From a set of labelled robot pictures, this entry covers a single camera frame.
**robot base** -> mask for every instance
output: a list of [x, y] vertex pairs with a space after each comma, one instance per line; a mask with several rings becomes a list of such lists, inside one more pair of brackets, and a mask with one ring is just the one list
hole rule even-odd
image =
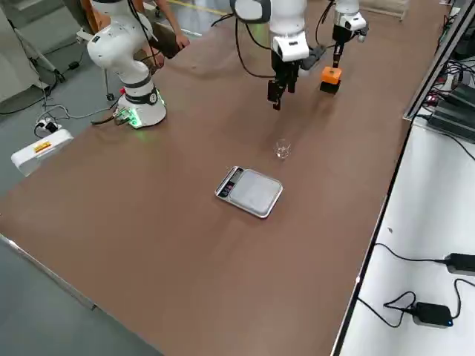
[[336, 94], [338, 89], [340, 88], [341, 80], [338, 80], [337, 84], [330, 84], [326, 82], [322, 82], [320, 84], [320, 91], [324, 91], [325, 93], [329, 94]]
[[157, 101], [153, 105], [134, 104], [129, 102], [125, 96], [122, 96], [114, 115], [119, 120], [127, 120], [133, 128], [156, 125], [166, 117], [165, 102], [158, 90]]

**table surface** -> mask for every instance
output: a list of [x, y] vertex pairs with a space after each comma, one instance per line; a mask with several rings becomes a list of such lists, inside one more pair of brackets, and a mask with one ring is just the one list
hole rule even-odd
[[[338, 94], [318, 90], [329, 53], [280, 112], [222, 24], [154, 77], [167, 120], [86, 130], [0, 200], [0, 233], [166, 355], [329, 355], [443, 13], [421, 0], [403, 23], [367, 14]], [[241, 38], [249, 68], [271, 73]], [[233, 165], [283, 183], [267, 220], [214, 196]]]
[[[475, 145], [463, 145], [475, 154]], [[475, 162], [452, 139], [415, 126], [376, 242], [409, 258], [475, 254], [474, 181]], [[475, 277], [451, 274], [435, 263], [401, 261], [376, 246], [359, 297], [392, 324], [400, 314], [383, 303], [406, 291], [414, 291], [418, 301], [446, 305], [455, 315], [456, 278], [475, 283]], [[462, 313], [449, 329], [416, 325], [410, 315], [392, 329], [358, 303], [341, 356], [445, 356], [448, 350], [451, 355], [472, 355], [475, 288], [460, 283], [459, 290]], [[408, 297], [400, 305], [410, 301]]]

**person's hand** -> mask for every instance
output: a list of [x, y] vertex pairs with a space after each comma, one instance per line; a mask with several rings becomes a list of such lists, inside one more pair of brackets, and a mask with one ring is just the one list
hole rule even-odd
[[188, 39], [188, 37], [186, 37], [182, 33], [177, 34], [177, 45], [181, 50], [185, 48], [186, 46], [188, 46], [189, 44], [190, 44], [190, 40]]

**brown table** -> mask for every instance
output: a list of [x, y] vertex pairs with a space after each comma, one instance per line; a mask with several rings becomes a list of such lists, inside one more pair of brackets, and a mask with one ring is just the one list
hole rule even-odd
[[[310, 27], [324, 5], [309, 4]], [[317, 70], [281, 112], [222, 24], [155, 76], [166, 121], [86, 130], [0, 201], [0, 232], [167, 355], [329, 355], [444, 11], [368, 13], [339, 93], [318, 90]], [[249, 68], [270, 73], [241, 37]], [[283, 183], [267, 220], [214, 197], [233, 165]]]

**person's arm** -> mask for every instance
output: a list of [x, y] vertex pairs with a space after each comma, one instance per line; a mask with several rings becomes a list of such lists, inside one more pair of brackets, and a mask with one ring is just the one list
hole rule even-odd
[[160, 8], [160, 11], [165, 14], [165, 17], [167, 18], [168, 22], [170, 22], [171, 28], [173, 28], [175, 36], [177, 37], [178, 47], [182, 49], [188, 46], [190, 44], [190, 41], [188, 37], [183, 34], [180, 24], [178, 23], [177, 18], [173, 14], [173, 11], [171, 10], [171, 7], [168, 4], [167, 0], [155, 0], [155, 4]]

